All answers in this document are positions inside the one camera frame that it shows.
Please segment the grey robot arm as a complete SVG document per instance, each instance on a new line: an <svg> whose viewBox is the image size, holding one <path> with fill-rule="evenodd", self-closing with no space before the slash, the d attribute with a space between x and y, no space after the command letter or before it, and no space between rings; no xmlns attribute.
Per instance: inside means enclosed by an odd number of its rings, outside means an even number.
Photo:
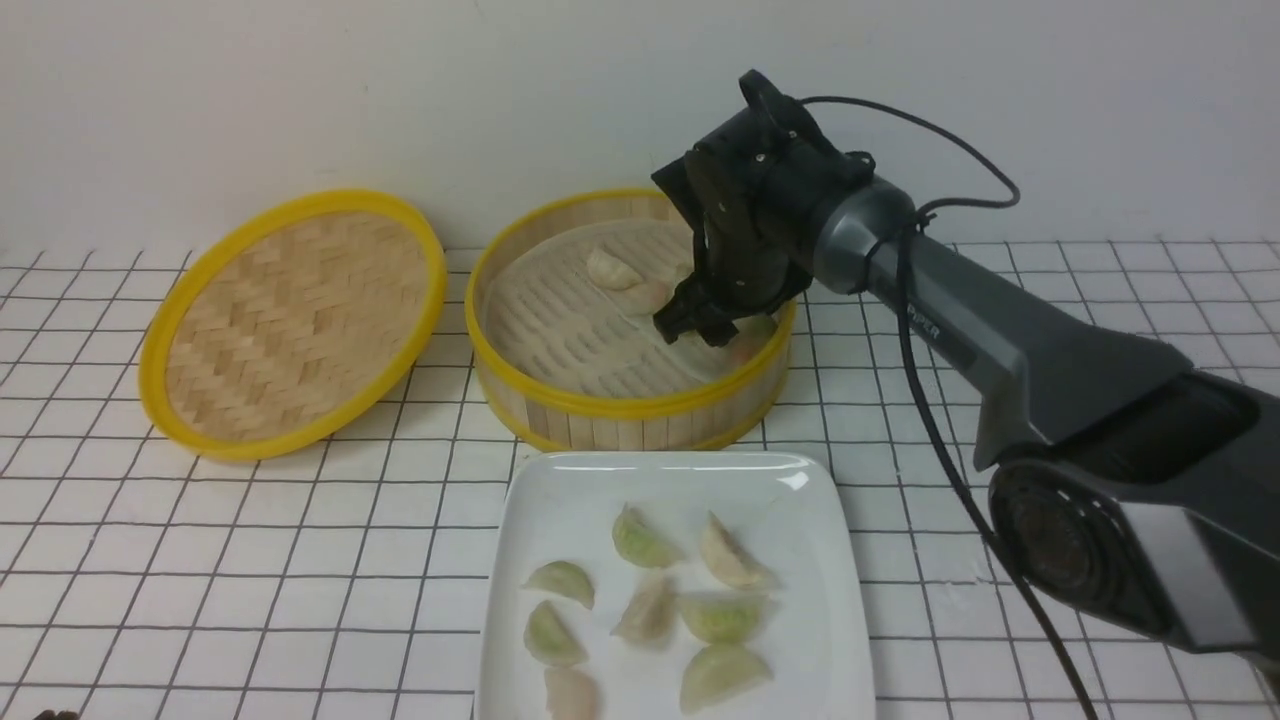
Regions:
<svg viewBox="0 0 1280 720"><path fill-rule="evenodd" d="M980 396L973 462L989 510L959 497L1041 623L1036 592L1188 653L1235 653L1277 684L1277 398L1157 340L1092 325L925 233L922 206L841 151L806 101L758 96L653 182L692 229L694 269L654 316L712 346L812 283L870 293L950 480L913 337Z"/></svg>

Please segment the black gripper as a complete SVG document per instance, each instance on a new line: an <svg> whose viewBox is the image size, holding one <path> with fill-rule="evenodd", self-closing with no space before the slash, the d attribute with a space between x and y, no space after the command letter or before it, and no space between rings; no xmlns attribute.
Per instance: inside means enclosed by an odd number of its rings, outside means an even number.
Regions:
<svg viewBox="0 0 1280 720"><path fill-rule="evenodd" d="M652 176L692 231L694 268L653 314L660 336L700 328L721 348L739 319L778 311L812 283L837 206L873 179L873 158L836 149L812 115L797 137L765 137L745 110Z"/></svg>

